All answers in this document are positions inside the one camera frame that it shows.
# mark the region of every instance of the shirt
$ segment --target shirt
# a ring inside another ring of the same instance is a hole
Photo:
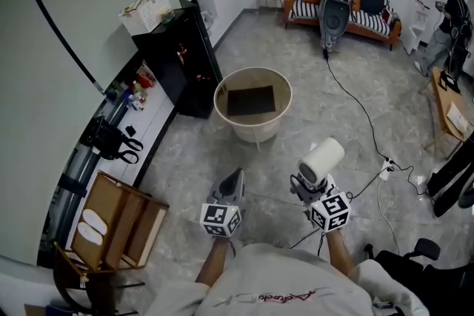
[[[439,25],[439,29],[445,33],[451,33],[454,26],[461,25],[462,15],[466,16],[469,12],[464,0],[447,0],[444,10],[451,15],[451,20],[445,16],[443,22]]]
[[[163,288],[147,316],[368,316],[373,301],[395,304],[406,316],[429,316],[421,301],[374,260],[350,279],[328,262],[297,249],[267,244],[244,247],[209,288],[177,282]]]

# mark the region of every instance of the power strip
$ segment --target power strip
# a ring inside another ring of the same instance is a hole
[[[378,177],[384,182],[386,182],[388,180],[388,175],[392,171],[393,171],[393,166],[390,163],[390,159],[389,159],[388,161],[384,161],[384,164],[382,165],[382,168],[381,168],[381,173],[378,175]]]

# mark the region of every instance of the sofa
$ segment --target sofa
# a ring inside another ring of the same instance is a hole
[[[319,26],[319,1],[320,0],[284,0],[285,29],[287,29],[290,23]],[[383,0],[383,2],[384,8],[395,16],[392,21],[389,21],[389,24],[385,22],[382,17],[383,11],[379,14],[364,12],[360,9],[361,0],[358,0],[357,6],[355,0],[346,32],[383,41],[390,47],[390,50],[392,50],[393,45],[397,43],[398,37],[400,36],[401,22],[390,6],[390,1]]]

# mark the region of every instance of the pair of slippers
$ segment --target pair of slippers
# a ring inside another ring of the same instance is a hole
[[[103,236],[107,234],[106,223],[97,215],[97,212],[91,209],[82,211],[82,218],[84,221],[77,224],[79,234],[89,242],[101,246],[104,241]]]

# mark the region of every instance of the orange sofa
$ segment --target orange sofa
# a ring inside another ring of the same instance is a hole
[[[388,0],[385,0],[385,7],[393,13]],[[288,23],[319,26],[317,13],[318,4],[305,3],[304,0],[284,0],[285,29]],[[387,25],[381,15],[370,15],[362,10],[352,11],[346,32],[383,41],[392,50],[400,36],[401,22],[396,20]]]

